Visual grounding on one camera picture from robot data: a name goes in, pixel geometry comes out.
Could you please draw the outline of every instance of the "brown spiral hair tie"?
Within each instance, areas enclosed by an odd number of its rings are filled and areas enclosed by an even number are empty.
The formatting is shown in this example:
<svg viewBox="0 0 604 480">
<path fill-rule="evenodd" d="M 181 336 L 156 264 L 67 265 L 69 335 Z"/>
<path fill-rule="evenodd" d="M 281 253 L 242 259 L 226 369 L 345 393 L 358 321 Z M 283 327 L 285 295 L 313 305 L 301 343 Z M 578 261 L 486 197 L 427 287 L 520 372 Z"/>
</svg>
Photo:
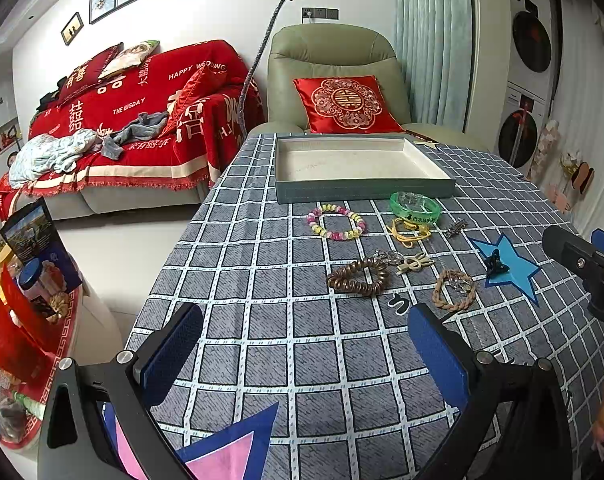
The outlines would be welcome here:
<svg viewBox="0 0 604 480">
<path fill-rule="evenodd" d="M 351 278 L 353 274 L 364 269 L 374 270 L 377 278 L 374 283 L 358 282 Z M 336 292 L 360 294 L 361 296 L 376 296 L 384 290 L 389 278 L 389 272 L 379 258 L 365 258 L 351 262 L 345 267 L 334 270 L 326 277 L 326 285 Z"/>
<path fill-rule="evenodd" d="M 440 293 L 446 280 L 459 280 L 467 282 L 470 289 L 466 298 L 459 303 L 455 303 L 454 305 L 442 300 Z M 451 312 L 458 312 L 460 310 L 466 310 L 470 307 L 470 304 L 475 300 L 476 288 L 475 282 L 468 274 L 460 272 L 459 270 L 444 269 L 439 275 L 437 283 L 435 283 L 435 290 L 433 290 L 433 296 L 431 299 L 433 300 L 433 303 L 435 303 L 435 306 L 443 308 L 444 310 L 450 310 Z"/>
</svg>

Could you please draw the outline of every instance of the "shallow box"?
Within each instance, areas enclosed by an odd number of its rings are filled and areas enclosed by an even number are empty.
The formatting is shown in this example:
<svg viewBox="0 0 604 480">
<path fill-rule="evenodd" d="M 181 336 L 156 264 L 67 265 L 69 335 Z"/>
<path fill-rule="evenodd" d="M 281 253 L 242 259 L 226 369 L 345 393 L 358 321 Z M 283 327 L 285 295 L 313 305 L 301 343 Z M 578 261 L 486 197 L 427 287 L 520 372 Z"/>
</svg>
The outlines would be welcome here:
<svg viewBox="0 0 604 480">
<path fill-rule="evenodd" d="M 455 179 L 407 136 L 298 135 L 275 141 L 275 193 L 280 204 L 389 198 L 412 191 L 453 195 Z"/>
</svg>

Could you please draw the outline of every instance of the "green leather recliner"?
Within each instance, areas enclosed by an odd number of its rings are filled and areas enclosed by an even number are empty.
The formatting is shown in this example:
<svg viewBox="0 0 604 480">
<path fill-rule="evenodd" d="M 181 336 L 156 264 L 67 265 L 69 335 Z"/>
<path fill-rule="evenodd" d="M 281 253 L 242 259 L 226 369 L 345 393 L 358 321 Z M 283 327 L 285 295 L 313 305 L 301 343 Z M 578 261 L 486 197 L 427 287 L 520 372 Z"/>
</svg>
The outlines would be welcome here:
<svg viewBox="0 0 604 480">
<path fill-rule="evenodd" d="M 374 30 L 333 23 L 292 25 L 273 36 L 268 73 L 269 122 L 253 128 L 250 135 L 309 130 L 293 79 L 363 75 L 377 78 L 386 106 L 405 129 L 445 144 L 488 151 L 470 135 L 411 122 L 406 86 L 390 43 Z"/>
</svg>

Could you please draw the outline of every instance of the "washing machine door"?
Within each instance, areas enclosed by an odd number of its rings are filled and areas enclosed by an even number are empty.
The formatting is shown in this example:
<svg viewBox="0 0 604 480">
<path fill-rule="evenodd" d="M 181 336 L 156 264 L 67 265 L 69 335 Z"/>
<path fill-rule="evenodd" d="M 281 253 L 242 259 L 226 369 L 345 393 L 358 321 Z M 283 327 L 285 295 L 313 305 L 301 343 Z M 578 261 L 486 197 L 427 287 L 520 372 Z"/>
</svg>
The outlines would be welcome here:
<svg viewBox="0 0 604 480">
<path fill-rule="evenodd" d="M 513 39 L 517 53 L 533 72 L 542 73 L 550 65 L 550 38 L 534 14 L 522 10 L 513 19 Z"/>
<path fill-rule="evenodd" d="M 499 156 L 505 161 L 510 161 L 513 147 L 515 146 L 515 138 L 517 137 L 517 129 L 522 119 L 523 110 L 517 110 L 506 118 L 499 131 L 498 150 Z M 533 156 L 537 147 L 537 124 L 535 119 L 529 113 L 526 114 L 524 129 L 522 130 L 522 138 L 519 143 L 519 149 L 515 156 L 515 168 L 521 168 Z"/>
</svg>

